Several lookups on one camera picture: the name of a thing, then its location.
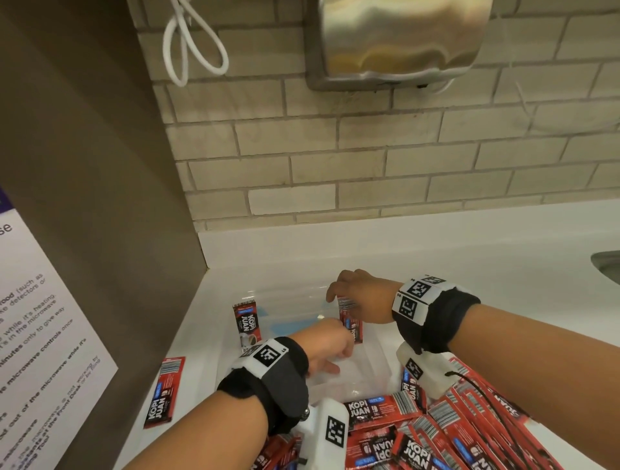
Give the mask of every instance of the sink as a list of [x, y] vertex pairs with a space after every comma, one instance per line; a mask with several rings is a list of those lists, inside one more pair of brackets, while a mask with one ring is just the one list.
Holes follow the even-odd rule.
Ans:
[[595, 253], [591, 260], [596, 269], [620, 285], [620, 251]]

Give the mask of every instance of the wristband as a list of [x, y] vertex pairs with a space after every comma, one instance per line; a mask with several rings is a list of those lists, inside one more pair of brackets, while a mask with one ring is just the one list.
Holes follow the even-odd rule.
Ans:
[[434, 276], [411, 279], [396, 293], [392, 318], [416, 354], [449, 352], [448, 343], [467, 310], [480, 299], [464, 288]]
[[286, 433], [308, 408], [307, 372], [308, 357], [294, 340], [270, 339], [244, 352], [218, 390], [236, 398], [256, 395], [267, 414], [268, 434]]

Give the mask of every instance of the paper notice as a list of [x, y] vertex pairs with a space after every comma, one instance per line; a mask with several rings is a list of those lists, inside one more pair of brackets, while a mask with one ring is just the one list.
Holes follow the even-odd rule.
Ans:
[[53, 469], [116, 370], [0, 190], [0, 468]]

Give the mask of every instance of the black cord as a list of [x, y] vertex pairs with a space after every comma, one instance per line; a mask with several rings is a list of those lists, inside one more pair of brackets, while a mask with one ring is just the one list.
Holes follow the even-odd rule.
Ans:
[[495, 406], [493, 406], [493, 404], [491, 403], [491, 400], [489, 400], [489, 398], [487, 397], [487, 394], [485, 392], [483, 392], [483, 390], [478, 387], [478, 384], [476, 384], [476, 382], [474, 382], [472, 379], [470, 379], [469, 377], [464, 376], [463, 374], [459, 374], [458, 372], [446, 372], [446, 377], [451, 377], [453, 375], [458, 375], [460, 378], [466, 380], [467, 382], [469, 382], [469, 384], [474, 387], [476, 389], [476, 391], [482, 395], [482, 397], [487, 401], [487, 403], [489, 404], [489, 406], [491, 407], [491, 409], [495, 412], [495, 414], [497, 415], [499, 421], [502, 423], [502, 425], [504, 426], [504, 428], [506, 429], [506, 432], [508, 433], [508, 435], [510, 436], [510, 438], [512, 439], [512, 442], [515, 444], [515, 451], [519, 454], [519, 457], [521, 458], [521, 460], [523, 460], [523, 463], [525, 463], [525, 466], [528, 468], [528, 470], [532, 470], [532, 467], [529, 466], [528, 460], [525, 458], [525, 455], [523, 454], [523, 450], [521, 449], [521, 447], [519, 446], [519, 443], [516, 441], [515, 437], [512, 435], [512, 432], [510, 431], [510, 429], [508, 428], [508, 426], [506, 426], [506, 423], [504, 422], [503, 418], [502, 418], [502, 414], [500, 412], [497, 411], [497, 409], [495, 408]]

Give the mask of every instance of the clear plastic bag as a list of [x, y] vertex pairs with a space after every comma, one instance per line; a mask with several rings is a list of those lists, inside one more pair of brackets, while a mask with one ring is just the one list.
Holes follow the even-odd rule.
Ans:
[[[255, 300], [260, 334], [269, 339], [290, 335], [323, 317], [339, 318], [337, 302], [325, 301], [326, 291], [326, 287], [250, 291], [231, 298], [216, 383], [228, 374], [232, 362], [241, 354], [234, 304]], [[310, 403], [323, 397], [351, 401], [388, 393], [391, 372], [372, 325], [364, 325], [363, 343], [355, 345], [350, 358], [334, 362], [340, 367], [340, 374], [319, 373], [307, 380]]]

